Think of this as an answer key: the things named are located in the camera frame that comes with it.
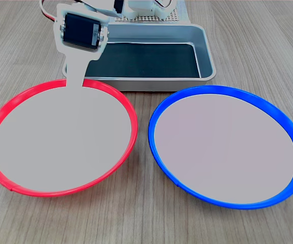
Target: wood grain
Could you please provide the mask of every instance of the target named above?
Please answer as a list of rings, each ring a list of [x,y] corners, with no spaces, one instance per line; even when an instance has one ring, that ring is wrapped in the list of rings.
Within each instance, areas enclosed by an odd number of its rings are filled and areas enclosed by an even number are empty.
[[[55,14],[56,1],[46,2]],[[217,76],[209,84],[257,94],[293,121],[293,2],[187,1],[206,29]],[[62,78],[52,23],[37,2],[0,1],[0,107],[21,91]],[[293,196],[261,210],[219,208],[177,188],[148,145],[152,112],[169,94],[125,93],[139,135],[107,180],[77,194],[32,198],[0,186],[0,244],[293,244]]]

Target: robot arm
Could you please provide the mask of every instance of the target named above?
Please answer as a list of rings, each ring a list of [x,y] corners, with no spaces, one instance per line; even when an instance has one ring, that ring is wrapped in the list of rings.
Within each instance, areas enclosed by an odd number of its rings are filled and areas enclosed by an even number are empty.
[[[110,17],[165,19],[177,3],[177,0],[82,0],[72,5],[58,4],[57,16],[53,17],[43,9],[44,0],[40,1],[44,15],[54,18],[56,47],[66,56],[63,73],[68,80],[67,86],[78,78],[83,80],[89,62],[101,57],[108,42]]]

